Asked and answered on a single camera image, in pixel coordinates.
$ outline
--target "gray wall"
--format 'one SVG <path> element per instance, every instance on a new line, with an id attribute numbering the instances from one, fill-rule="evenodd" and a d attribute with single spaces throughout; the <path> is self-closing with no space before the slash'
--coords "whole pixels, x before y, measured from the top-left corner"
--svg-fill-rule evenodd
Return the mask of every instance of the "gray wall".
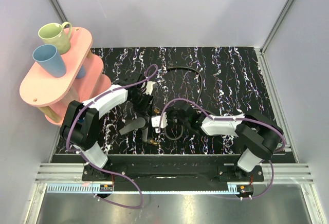
<path id="1" fill-rule="evenodd" d="M 266 51 L 301 162 L 329 215 L 329 0 L 296 0 Z"/>
<path id="2" fill-rule="evenodd" d="M 0 0 L 0 218 L 21 223 L 40 162 L 49 158 L 57 127 L 22 101 L 19 87 L 42 42 L 38 29 L 58 20 L 48 0 Z"/>
<path id="3" fill-rule="evenodd" d="M 255 46 L 286 0 L 59 0 L 95 47 Z"/>

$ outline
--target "mug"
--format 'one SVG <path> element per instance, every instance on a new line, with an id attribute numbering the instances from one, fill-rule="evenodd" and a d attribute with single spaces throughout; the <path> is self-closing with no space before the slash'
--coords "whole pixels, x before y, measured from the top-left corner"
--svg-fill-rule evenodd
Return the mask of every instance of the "mug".
<path id="1" fill-rule="evenodd" d="M 68 34 L 64 32 L 64 27 L 69 25 Z M 72 24 L 64 22 L 62 24 L 50 23 L 40 28 L 38 35 L 45 44 L 53 44 L 60 54 L 66 53 L 71 48 L 70 38 Z"/>
<path id="2" fill-rule="evenodd" d="M 33 52 L 33 59 L 55 78 L 66 74 L 64 61 L 54 45 L 45 44 L 36 48 Z"/>

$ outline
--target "green mug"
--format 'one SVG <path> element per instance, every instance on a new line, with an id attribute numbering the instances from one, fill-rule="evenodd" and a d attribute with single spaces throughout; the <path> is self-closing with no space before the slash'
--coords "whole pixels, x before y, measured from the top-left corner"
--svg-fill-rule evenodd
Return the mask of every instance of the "green mug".
<path id="1" fill-rule="evenodd" d="M 68 34 L 64 32 L 64 27 L 69 25 Z M 53 44 L 60 54 L 66 53 L 71 48 L 70 38 L 72 24 L 64 22 L 62 24 L 50 23 L 41 27 L 38 32 L 39 37 L 45 44 Z"/>

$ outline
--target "mug handle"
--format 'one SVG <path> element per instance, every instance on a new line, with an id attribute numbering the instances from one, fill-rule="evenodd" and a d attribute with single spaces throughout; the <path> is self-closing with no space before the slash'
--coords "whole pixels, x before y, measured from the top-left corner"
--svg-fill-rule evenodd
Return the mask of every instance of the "mug handle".
<path id="1" fill-rule="evenodd" d="M 64 22 L 62 23 L 62 27 L 64 29 L 65 26 L 69 25 L 69 30 L 68 30 L 68 34 L 67 37 L 69 38 L 69 40 L 71 40 L 71 33 L 72 33 L 72 24 L 70 22 Z"/>

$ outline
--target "floor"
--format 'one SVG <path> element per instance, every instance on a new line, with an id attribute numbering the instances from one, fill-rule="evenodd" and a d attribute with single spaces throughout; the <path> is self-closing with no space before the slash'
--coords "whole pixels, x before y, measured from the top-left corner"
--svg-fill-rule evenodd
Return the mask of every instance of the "floor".
<path id="1" fill-rule="evenodd" d="M 256 185 L 255 194 L 265 186 Z M 110 200 L 138 205 L 138 195 L 112 195 Z M 91 194 L 46 193 L 39 224 L 87 223 L 312 223 L 297 185 L 274 185 L 263 197 L 250 201 L 224 200 L 213 195 L 145 195 L 140 210 L 97 202 Z"/>
<path id="2" fill-rule="evenodd" d="M 130 76 L 132 71 L 144 73 L 151 64 L 159 66 L 154 107 L 177 97 L 195 100 L 199 79 L 193 72 L 166 72 L 168 66 L 189 66 L 204 77 L 200 105 L 218 115 L 238 115 L 250 109 L 259 110 L 275 120 L 268 93 L 252 47 L 171 47 L 171 48 L 95 48 L 104 61 L 104 73 L 112 81 Z M 107 154 L 233 154 L 235 139 L 230 136 L 206 137 L 185 131 L 183 137 L 171 141 L 164 134 L 153 134 L 159 146 L 143 144 L 140 131 L 120 136 L 117 130 L 126 119 L 135 116 L 131 104 L 122 104 L 102 119 L 98 143 Z M 170 135 L 178 134 L 173 128 Z M 56 154 L 66 154 L 65 141 L 60 140 Z"/>

